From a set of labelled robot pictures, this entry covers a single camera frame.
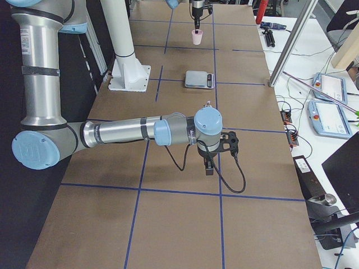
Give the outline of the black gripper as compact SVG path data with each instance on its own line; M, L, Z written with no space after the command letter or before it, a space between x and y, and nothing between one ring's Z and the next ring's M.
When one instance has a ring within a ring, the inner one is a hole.
M211 163L211 159L213 159L218 155L219 146L220 146L219 141L213 145L207 145L204 141L197 140L197 151L199 155L203 157L206 176L210 176L214 174L214 167Z
M191 13L194 18L195 33L200 29L200 18L203 15L204 0L192 0L191 1Z

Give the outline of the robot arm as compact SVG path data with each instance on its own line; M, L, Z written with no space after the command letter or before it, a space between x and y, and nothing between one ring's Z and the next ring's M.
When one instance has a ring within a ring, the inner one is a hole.
M195 34L198 34L200 31L200 20L203 15L204 2L200 0L190 1L190 12L195 25ZM171 9L175 9L179 5L178 0L166 0L166 3Z
M88 29L85 1L11 1L20 26L26 116L12 141L15 158L35 170L56 165L86 148L153 140L159 146L196 145L207 169L224 151L221 113L207 104L194 116L180 113L93 123L69 123L61 114L58 34Z

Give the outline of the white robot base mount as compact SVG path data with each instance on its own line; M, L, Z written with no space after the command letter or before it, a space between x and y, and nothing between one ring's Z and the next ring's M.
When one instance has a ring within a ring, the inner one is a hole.
M145 92L151 67L136 58L125 1L101 1L116 59L109 89Z

